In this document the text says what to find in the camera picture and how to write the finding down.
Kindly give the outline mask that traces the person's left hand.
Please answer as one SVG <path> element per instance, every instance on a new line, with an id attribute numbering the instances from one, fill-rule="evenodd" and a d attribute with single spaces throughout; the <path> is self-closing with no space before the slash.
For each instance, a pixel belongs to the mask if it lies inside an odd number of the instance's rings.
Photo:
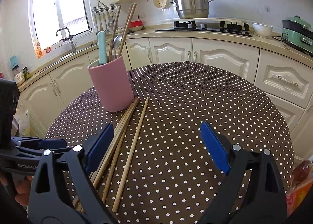
<path id="1" fill-rule="evenodd" d="M 22 181 L 15 185 L 17 191 L 15 200 L 23 207 L 26 207 L 29 204 L 32 179 L 32 176 L 25 176 Z"/>

